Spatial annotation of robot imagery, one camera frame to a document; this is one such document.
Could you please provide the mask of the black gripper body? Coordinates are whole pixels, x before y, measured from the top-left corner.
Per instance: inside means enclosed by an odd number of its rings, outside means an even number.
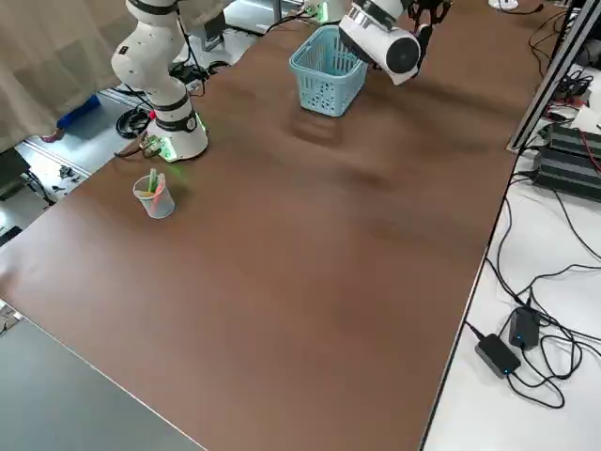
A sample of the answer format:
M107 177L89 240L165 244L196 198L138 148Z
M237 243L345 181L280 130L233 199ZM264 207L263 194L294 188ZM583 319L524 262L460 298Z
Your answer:
M417 70L421 69L422 64L424 62L424 58L426 56L426 51L427 51L427 47L428 47L429 41L432 36L432 32L433 32L433 25L430 23L423 23L417 27L417 29L414 33L414 36L417 39L419 46L420 46L420 58L417 63Z

